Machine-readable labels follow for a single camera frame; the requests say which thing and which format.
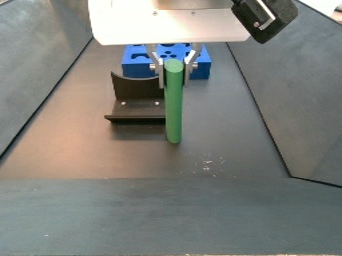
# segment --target gray wall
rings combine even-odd
[[[91,38],[87,0],[0,5],[0,154]]]
[[[292,175],[342,185],[342,26],[297,5],[269,43],[230,48]]]

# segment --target black camera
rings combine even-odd
[[[260,43],[266,43],[299,16],[292,0],[236,0],[232,8]]]

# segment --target blue block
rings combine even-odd
[[[177,58],[184,61],[186,55],[192,50],[190,44],[160,44],[158,55],[165,61],[170,58]],[[190,79],[209,79],[212,58],[204,45],[200,57],[197,58],[198,69],[190,75]],[[149,78],[156,76],[156,72],[150,70],[150,59],[145,45],[128,45],[124,54],[122,68],[124,75],[130,78]]]

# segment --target green cylinder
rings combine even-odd
[[[177,144],[182,140],[184,76],[185,65],[178,59],[165,62],[166,69],[166,135]]]

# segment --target black holder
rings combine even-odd
[[[165,123],[165,89],[160,88],[160,77],[126,78],[111,72],[116,91],[113,114],[105,118],[111,122]]]

